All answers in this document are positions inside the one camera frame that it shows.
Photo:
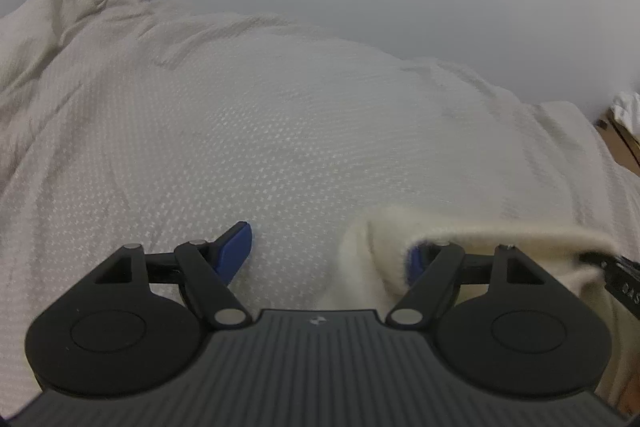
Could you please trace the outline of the cream sweater with blue stripes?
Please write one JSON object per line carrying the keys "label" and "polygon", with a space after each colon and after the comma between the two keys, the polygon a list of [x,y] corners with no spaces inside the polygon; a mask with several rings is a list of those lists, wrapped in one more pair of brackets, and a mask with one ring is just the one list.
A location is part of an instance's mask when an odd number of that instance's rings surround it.
{"label": "cream sweater with blue stripes", "polygon": [[344,233],[318,305],[386,315],[438,260],[458,254],[460,271],[477,274],[472,258],[488,261],[498,248],[523,251],[598,314],[611,333],[613,353],[597,393],[623,413],[638,412],[639,325],[605,291],[603,269],[578,258],[588,251],[619,256],[622,248],[608,232],[551,220],[456,218],[402,206],[367,210]]}

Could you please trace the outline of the cardboard box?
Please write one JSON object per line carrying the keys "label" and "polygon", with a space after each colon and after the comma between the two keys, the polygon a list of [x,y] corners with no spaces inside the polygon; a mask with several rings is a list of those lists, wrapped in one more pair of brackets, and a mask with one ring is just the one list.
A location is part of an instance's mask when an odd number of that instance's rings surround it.
{"label": "cardboard box", "polygon": [[596,129],[617,164],[640,176],[639,143],[614,119],[611,109],[598,118]]}

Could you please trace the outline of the white crumpled cloth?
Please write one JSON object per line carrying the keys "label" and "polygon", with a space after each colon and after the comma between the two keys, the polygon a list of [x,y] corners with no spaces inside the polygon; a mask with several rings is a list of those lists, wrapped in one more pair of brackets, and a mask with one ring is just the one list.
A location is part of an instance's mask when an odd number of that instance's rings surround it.
{"label": "white crumpled cloth", "polygon": [[617,124],[621,124],[632,135],[640,133],[640,94],[620,92],[610,106]]}

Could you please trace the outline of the grey bed cover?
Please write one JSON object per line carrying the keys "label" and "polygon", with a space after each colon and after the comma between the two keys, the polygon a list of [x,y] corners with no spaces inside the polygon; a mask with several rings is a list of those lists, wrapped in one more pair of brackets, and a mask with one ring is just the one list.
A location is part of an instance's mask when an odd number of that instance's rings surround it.
{"label": "grey bed cover", "polygon": [[424,239],[512,243],[608,324],[625,412],[639,325],[581,249],[639,256],[639,180],[573,104],[539,105],[274,15],[27,0],[1,21],[1,412],[38,386],[32,320],[113,251],[254,231],[264,308],[389,310]]}

